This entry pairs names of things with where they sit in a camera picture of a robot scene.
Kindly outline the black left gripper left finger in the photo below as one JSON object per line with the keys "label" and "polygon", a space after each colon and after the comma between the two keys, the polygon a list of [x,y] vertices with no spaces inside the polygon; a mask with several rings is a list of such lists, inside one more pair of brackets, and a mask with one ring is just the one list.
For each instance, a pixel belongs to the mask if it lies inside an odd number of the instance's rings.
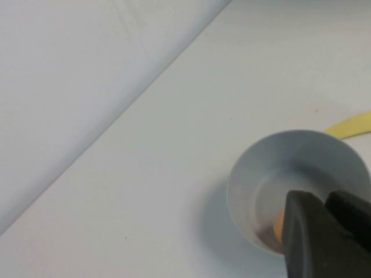
{"label": "black left gripper left finger", "polygon": [[370,277],[370,251],[309,192],[287,194],[282,245],[288,277]]}

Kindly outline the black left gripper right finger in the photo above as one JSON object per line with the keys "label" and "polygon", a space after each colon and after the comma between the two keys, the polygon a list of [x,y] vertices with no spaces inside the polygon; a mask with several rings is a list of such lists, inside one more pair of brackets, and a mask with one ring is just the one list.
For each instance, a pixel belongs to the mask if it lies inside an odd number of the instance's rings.
{"label": "black left gripper right finger", "polygon": [[333,191],[325,207],[366,251],[370,251],[370,202],[347,191]]}

